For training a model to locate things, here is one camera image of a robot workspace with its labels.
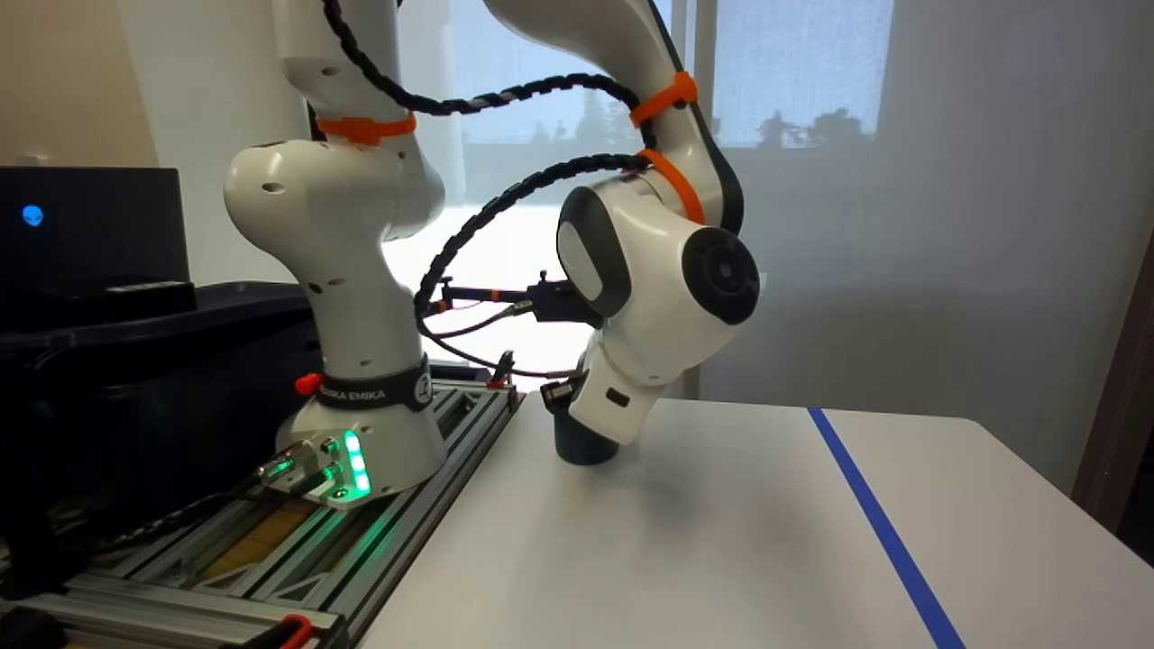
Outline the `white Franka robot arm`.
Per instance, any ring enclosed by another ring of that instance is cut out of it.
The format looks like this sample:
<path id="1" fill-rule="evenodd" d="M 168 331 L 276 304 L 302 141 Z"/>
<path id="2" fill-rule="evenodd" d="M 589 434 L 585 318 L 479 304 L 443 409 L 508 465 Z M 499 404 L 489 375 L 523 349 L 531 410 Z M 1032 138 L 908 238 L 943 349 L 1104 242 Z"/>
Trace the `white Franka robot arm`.
<path id="1" fill-rule="evenodd" d="M 699 111 L 695 81 L 653 0 L 484 0 L 508 30 L 585 65 L 476 96 L 422 96 L 396 81 L 396 0 L 271 0 L 287 81 L 315 107 L 312 141 L 234 157 L 234 229 L 312 300 L 320 375 L 271 477 L 330 507 L 427 482 L 446 445 L 422 354 L 430 286 L 400 286 L 383 245 L 430 225 L 443 188 L 419 117 L 476 117 L 555 90 L 604 90 L 644 134 L 636 157 L 581 157 L 489 201 L 504 214 L 575 179 L 555 230 L 565 315 L 591 330 L 547 386 L 561 456 L 604 461 L 653 399 L 751 321 L 763 279 L 740 242 L 743 188 Z"/>

